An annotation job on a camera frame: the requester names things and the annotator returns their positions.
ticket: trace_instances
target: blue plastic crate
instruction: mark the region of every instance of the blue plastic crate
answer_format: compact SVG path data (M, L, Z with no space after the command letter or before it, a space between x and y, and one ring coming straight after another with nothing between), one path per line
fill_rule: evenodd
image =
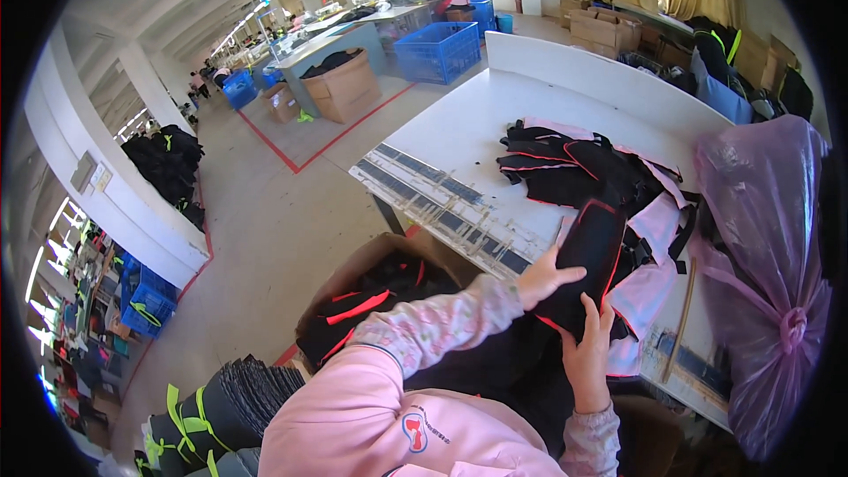
M472 16L477 23L477 31L480 38L485 37L486 30L498 31L498 25L494 21L494 3L492 0L471 0L474 6Z
M134 305L159 324L145 317ZM121 276L121 323L140 334L156 339L176 309L176 288L138 260L124 265Z
M283 80L282 70L279 68L265 68L262 71L262 80L265 81L266 89L270 89Z
M253 101L259 95L259 91L254 86L254 79L250 72L242 69L224 80L224 94L232 108L238 111Z
M480 61L477 23L433 23L394 44L406 81L450 85Z

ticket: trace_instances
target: stack of black fabric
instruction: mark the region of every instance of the stack of black fabric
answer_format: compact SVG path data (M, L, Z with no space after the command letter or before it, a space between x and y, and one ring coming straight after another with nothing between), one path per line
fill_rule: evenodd
M334 52L329 56L325 57L322 61L321 65L318 67L312 66L309 67L306 72L303 73L303 76L300 77L301 80L307 80L309 78L315 78L317 76L321 76L322 74L326 74L330 72L334 68L339 68L348 61L354 59L356 56L362 53L362 48L357 48L353 51L341 51Z
M142 177L203 232L205 210L192 202L197 165L204 155L197 137L169 125L149 139L135 135L121 148Z
M305 323L297 343L313 370L342 349L356 325L372 312L387 312L398 302L457 293L450 275L421 258L399 250L361 276L351 291L334 296Z
M179 451L166 447L159 456L159 467L164 477L182 477L206 468L209 451L217 461L229 451L260 447L270 420L304 383L298 370L266 367L253 356L221 367L203 387L201 395L204 416L211 425L211 432L201 430L187 434L194 452L187 442L183 442ZM191 419L201 416L197 392L177 403L175 412L183 421L183 429L191 428ZM150 427L153 440L158 445L178 447L183 441L180 428L168 413L150 417Z
M337 21L333 23L333 26L337 26L339 24L344 23L352 23L353 21L358 21L359 19L364 19L366 16L373 15L376 13L376 8L370 5L361 5L358 8L355 8L351 11L345 13L345 15L341 16Z

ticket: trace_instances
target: white work table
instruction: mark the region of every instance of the white work table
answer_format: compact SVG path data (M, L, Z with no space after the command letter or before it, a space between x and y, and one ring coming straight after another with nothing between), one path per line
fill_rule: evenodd
M535 261L554 242L562 217L576 215L529 201L526 186L510 185L499 172L495 159L506 155L499 140L509 122L540 117L602 133L677 167L682 189L691 191L695 138L733 125L663 80L581 49L492 32L486 45L489 69L411 119L349 172L377 198L393 230L399 211L501 278ZM687 250L681 259L691 269ZM651 334L642 339L640 375L727 429L726 400L682 363L689 352L690 359L712 365L716 352L700 277L681 353L668 383L662 382L665 345L678 331L688 278L678 275Z
M364 16L361 19L354 21L354 23L378 23L380 21L391 21L400 16L409 15L413 11L418 11L422 8L430 8L428 4L419 4L419 5L401 5L394 6L388 11L378 11L377 13L372 13L369 16Z

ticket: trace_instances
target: pink fabric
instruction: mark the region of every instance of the pink fabric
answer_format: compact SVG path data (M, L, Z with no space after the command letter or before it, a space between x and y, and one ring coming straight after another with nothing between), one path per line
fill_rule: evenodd
M615 477L612 406L566 422L557 462L533 427L497 401L403 392L404 378L471 348L523 314L514 284L478 276L458 295L372 313L265 430L260 477L288 475L604 475Z

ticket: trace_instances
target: neon yellow strap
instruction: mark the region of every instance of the neon yellow strap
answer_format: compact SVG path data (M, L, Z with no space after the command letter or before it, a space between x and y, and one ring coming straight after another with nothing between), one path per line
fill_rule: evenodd
M180 431L180 435L182 435L182 440L180 440L180 444L176 447L176 451L178 453L180 453L180 457L182 457L182 460L184 460L185 462L188 462L188 457L186 457L185 455L182 454L182 447L188 446L188 449L192 453L195 452L195 448L194 448L194 443L191 441L190 438L188 438L188 434L186 433L185 426L183 426L183 424L182 424L182 416L181 416L182 406L180 406L181 408L180 408L179 413L176 411L176 404L179 402L179 400L180 400L180 390L169 383L168 384L168 395L167 395L167 398L165 399L166 404L168 406L168 416L170 416L170 419L174 423L174 425L176 426L176 429L178 429Z
M220 441L220 439L216 436L215 431L212 430L212 424L209 422L209 420L206 419L206 411L204 411L204 390L206 390L206 386L202 386L197 389L197 395L195 397L195 400L197 401L197 414L200 415L200 418L198 420L200 420L204 424L205 430L208 431L212 438L214 438L216 442L220 444L221 447L223 447L227 451L232 451L227 447L227 444Z
M144 305L144 302L130 302L130 307L136 310L148 323L159 326L160 328L162 327L162 323L159 322L154 314L148 312L148 307Z
M742 42L742 30L736 31L736 38L734 39L734 45L730 47L730 53L727 54L727 65L730 64L730 61L734 60L736 56L736 51L739 49L739 43Z
M148 461L158 461L159 457L161 457L164 453L164 449L166 447L170 449L176 449L176 446L174 446L173 444L165 444L164 438L160 438L159 443L157 444L154 441L154 437L151 436L150 433L148 433L147 436L144 437L144 451L148 455Z
M212 450L209 450L209 454L206 456L206 466L209 468L209 475L211 477L219 477L218 467L215 464L215 457L212 456Z

